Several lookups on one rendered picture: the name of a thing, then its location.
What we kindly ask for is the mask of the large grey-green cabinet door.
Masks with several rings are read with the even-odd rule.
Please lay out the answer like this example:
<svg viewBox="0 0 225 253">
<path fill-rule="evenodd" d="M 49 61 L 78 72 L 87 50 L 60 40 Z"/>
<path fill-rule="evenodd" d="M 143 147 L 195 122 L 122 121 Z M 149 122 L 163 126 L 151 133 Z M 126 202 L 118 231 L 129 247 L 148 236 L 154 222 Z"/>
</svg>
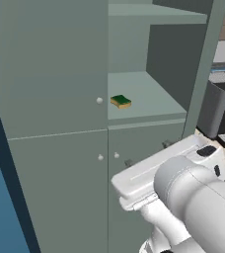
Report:
<svg viewBox="0 0 225 253">
<path fill-rule="evenodd" d="M 0 0 L 8 138 L 106 127 L 107 80 L 107 0 Z"/>
</svg>

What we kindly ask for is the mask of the black and grey coffee machine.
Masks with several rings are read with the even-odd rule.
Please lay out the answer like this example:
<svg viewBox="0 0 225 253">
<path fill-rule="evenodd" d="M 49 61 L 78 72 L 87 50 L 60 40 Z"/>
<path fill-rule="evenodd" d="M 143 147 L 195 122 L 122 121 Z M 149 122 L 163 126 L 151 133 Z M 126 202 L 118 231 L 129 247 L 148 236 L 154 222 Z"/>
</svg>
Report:
<svg viewBox="0 0 225 253">
<path fill-rule="evenodd" d="M 225 71 L 209 75 L 197 129 L 225 147 Z"/>
</svg>

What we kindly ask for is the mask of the green and yellow sponge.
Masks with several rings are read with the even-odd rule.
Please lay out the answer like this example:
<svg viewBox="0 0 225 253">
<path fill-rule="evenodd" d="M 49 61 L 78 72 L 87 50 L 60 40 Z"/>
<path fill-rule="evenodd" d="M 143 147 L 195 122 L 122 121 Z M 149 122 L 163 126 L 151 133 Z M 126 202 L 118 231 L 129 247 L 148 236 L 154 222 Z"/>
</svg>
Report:
<svg viewBox="0 0 225 253">
<path fill-rule="evenodd" d="M 125 109 L 131 106 L 131 101 L 125 98 L 123 95 L 111 97 L 111 103 L 117 106 L 119 109 Z"/>
</svg>

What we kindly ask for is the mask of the tall grey-green cabinet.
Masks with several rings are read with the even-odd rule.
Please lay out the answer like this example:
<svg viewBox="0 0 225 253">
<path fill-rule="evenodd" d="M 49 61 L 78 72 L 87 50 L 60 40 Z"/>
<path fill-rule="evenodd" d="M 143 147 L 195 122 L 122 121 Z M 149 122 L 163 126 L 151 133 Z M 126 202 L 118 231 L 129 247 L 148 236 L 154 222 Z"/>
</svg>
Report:
<svg viewBox="0 0 225 253">
<path fill-rule="evenodd" d="M 107 0 L 107 125 L 110 127 L 184 120 L 182 138 L 195 131 L 225 14 L 225 0 Z M 119 109 L 111 97 L 131 106 Z M 0 117 L 0 164 L 31 253 L 38 239 Z"/>
</svg>

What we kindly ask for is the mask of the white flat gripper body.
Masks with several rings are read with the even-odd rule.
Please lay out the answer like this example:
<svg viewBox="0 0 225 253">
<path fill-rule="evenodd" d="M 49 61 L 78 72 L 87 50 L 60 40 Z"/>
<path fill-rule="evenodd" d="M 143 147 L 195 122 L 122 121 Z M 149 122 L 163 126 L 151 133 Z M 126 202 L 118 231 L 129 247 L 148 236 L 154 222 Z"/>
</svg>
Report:
<svg viewBox="0 0 225 253">
<path fill-rule="evenodd" d="M 186 155 L 203 145 L 204 138 L 193 134 L 115 174 L 112 185 L 118 193 L 121 207 L 125 211 L 133 211 L 136 203 L 147 197 L 155 199 L 153 182 L 159 166 L 172 157 Z"/>
</svg>

